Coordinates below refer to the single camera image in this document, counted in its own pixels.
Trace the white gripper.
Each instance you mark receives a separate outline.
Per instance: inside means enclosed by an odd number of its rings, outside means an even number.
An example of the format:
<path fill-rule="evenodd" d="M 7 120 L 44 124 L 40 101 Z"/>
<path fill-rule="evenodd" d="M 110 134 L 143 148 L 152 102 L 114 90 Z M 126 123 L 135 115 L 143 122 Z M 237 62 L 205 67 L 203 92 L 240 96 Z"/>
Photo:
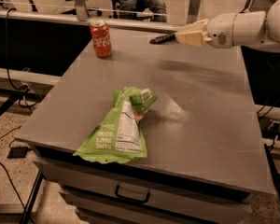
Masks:
<path fill-rule="evenodd" d="M 180 44 L 194 47 L 202 47 L 208 42 L 216 49 L 229 49 L 233 46 L 231 37 L 235 16 L 235 13 L 220 14 L 210 21 L 189 23 L 175 33 L 175 39 Z"/>

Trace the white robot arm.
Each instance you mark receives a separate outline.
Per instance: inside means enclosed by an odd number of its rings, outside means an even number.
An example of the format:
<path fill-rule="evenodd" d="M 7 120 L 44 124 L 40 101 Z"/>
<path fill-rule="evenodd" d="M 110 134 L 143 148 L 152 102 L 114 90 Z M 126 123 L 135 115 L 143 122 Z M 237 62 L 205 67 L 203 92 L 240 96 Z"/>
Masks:
<path fill-rule="evenodd" d="M 280 0 L 265 11 L 226 13 L 196 21 L 175 33 L 179 44 L 216 49 L 245 46 L 280 53 Z"/>

